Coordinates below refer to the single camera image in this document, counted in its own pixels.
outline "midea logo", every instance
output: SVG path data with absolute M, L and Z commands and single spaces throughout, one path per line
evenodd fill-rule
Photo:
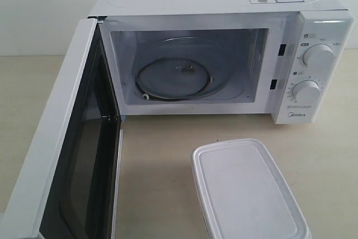
M 290 117 L 290 118 L 291 118 L 291 117 L 305 117 L 305 116 L 306 116 L 306 114 L 292 113 L 292 112 L 289 113 L 289 117 Z

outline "plastic food container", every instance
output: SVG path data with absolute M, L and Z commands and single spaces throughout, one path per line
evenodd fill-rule
M 202 146 L 192 161 L 210 238 L 312 238 L 292 192 L 260 141 Z

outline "control panel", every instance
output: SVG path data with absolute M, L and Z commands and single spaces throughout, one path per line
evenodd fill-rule
M 304 11 L 275 123 L 310 123 L 343 52 L 354 23 L 349 11 Z

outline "white wall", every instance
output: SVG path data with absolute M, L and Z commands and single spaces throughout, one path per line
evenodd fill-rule
M 0 0 L 0 55 L 61 55 L 96 0 Z M 357 0 L 340 0 L 358 17 Z M 358 27 L 348 42 L 358 48 Z

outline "microwave door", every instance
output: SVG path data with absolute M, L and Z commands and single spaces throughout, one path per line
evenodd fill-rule
M 0 238 L 111 238 L 119 110 L 97 20 L 81 20 L 0 223 Z

